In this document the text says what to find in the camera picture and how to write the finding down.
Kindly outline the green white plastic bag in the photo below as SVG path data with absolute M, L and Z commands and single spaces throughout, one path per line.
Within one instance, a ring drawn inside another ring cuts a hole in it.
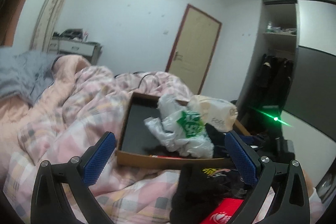
M 146 118 L 144 124 L 160 145 L 169 152 L 177 152 L 181 157 L 213 157 L 214 145 L 200 113 L 180 105 L 171 94 L 159 98 L 157 109 L 161 116 Z

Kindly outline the black soft cloth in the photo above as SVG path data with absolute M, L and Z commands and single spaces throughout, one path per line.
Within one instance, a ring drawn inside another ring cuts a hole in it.
M 191 164 L 183 166 L 171 201 L 171 223 L 201 223 L 225 199 L 202 169 Z

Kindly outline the wardrobe with open shelf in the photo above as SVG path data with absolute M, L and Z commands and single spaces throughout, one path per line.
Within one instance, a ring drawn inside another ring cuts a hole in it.
M 238 104 L 285 99 L 284 138 L 304 166 L 335 160 L 335 3 L 265 0 Z

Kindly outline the red snack package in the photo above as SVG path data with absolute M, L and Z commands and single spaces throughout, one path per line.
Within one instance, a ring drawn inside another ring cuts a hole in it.
M 201 224 L 226 224 L 243 202 L 237 198 L 225 198 Z

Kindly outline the black yellow shoe wipes pack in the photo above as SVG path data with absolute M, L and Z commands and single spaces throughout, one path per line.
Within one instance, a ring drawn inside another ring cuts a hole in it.
M 202 172 L 219 188 L 222 198 L 244 200 L 252 190 L 236 169 L 203 168 Z

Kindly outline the pink plaid quilt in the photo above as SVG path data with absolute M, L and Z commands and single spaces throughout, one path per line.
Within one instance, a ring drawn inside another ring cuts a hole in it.
M 1 180 L 10 208 L 30 222 L 31 196 L 43 160 L 67 162 L 83 154 L 103 133 L 121 135 L 133 92 L 173 94 L 189 101 L 190 89 L 165 72 L 114 76 L 83 57 L 61 57 L 54 84 L 28 107 L 20 98 L 1 103 Z M 109 159 L 92 192 L 115 223 L 168 223 L 177 170 L 132 168 Z

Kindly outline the shallow cardboard tray black liner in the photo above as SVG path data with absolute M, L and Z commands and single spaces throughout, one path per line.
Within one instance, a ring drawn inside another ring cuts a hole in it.
M 233 168 L 230 158 L 195 159 L 168 152 L 150 133 L 144 120 L 158 118 L 159 97 L 133 93 L 124 115 L 120 139 L 116 148 L 117 164 L 146 169 L 181 169 L 185 164 L 199 167 Z

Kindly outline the grey blanket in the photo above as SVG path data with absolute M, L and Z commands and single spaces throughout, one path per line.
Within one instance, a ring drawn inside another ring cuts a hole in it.
M 33 106 L 54 83 L 53 66 L 60 55 L 27 51 L 16 55 L 1 47 L 1 100 L 18 96 Z

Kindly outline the grey white desk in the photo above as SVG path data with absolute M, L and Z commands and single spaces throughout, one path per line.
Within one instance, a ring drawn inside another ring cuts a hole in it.
M 68 39 L 51 39 L 48 52 L 63 55 L 81 55 L 92 65 L 96 65 L 102 50 L 102 45 L 96 42 L 81 42 Z

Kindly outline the black printer on desk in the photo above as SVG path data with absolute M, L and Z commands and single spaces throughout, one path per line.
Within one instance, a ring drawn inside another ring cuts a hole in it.
M 62 33 L 54 32 L 53 33 L 53 38 L 65 38 L 65 39 L 79 39 L 82 40 L 84 39 L 84 30 L 83 29 L 66 29 Z

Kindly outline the beige door red frame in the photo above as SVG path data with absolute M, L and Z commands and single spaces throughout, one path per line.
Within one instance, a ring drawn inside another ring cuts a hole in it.
M 217 46 L 222 23 L 188 4 L 165 71 L 179 77 L 200 94 Z

